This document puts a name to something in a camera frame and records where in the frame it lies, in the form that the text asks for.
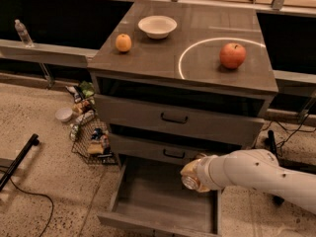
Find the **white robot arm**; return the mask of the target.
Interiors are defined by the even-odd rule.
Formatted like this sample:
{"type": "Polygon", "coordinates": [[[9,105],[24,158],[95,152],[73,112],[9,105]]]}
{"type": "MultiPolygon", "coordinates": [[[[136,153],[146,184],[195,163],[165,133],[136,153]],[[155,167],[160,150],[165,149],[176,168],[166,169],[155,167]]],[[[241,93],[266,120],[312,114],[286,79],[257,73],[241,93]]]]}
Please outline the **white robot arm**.
{"type": "Polygon", "coordinates": [[[316,176],[282,168],[265,149],[203,157],[197,161],[197,178],[210,190],[228,186],[254,189],[316,213],[316,176]]]}

